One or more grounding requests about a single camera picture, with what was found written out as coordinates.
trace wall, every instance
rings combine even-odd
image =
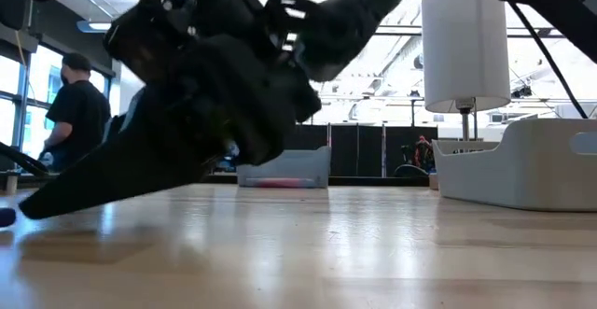
[[[104,35],[82,33],[76,27],[83,19],[55,0],[35,3],[32,16],[33,35],[61,52],[77,51],[87,56],[93,66],[113,77],[112,58],[103,45]]]
[[[0,45],[2,45],[0,49],[2,49],[4,56],[16,61],[20,61],[21,56],[19,51],[15,49],[19,43],[21,43],[23,52],[35,53],[37,50],[37,44],[39,43],[37,39],[27,35],[23,31],[20,31],[19,40],[17,40],[14,30],[0,24]]]

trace black t-shirt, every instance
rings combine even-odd
[[[71,134],[49,149],[53,169],[62,171],[102,143],[110,104],[93,84],[81,80],[60,88],[46,118],[73,125]]]

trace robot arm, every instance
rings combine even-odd
[[[300,62],[310,78],[335,78],[402,0],[327,0],[318,30],[304,33]],[[531,6],[597,63],[597,0],[501,0]]]
[[[230,142],[238,163],[277,157],[296,122],[321,108],[309,79],[336,77],[400,1],[141,0],[104,41],[146,83],[129,127],[24,200],[22,212],[48,218],[199,182]],[[597,61],[589,1],[504,1],[535,8]]]

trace white plastic bin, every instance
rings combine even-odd
[[[238,184],[241,187],[283,185],[296,188],[326,189],[329,181],[331,147],[317,150],[285,150],[282,154],[259,166],[240,165],[237,168]]]
[[[538,211],[597,211],[597,120],[513,122],[501,143],[434,141],[447,198]],[[481,150],[465,153],[457,149]]]

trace man's arm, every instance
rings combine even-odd
[[[48,139],[44,141],[44,150],[59,145],[73,132],[81,100],[76,88],[67,86],[60,89],[46,114],[46,118],[54,121],[55,125]]]
[[[48,139],[44,141],[44,149],[50,149],[62,141],[66,140],[68,136],[73,132],[73,125],[68,122],[56,122],[52,133]]]

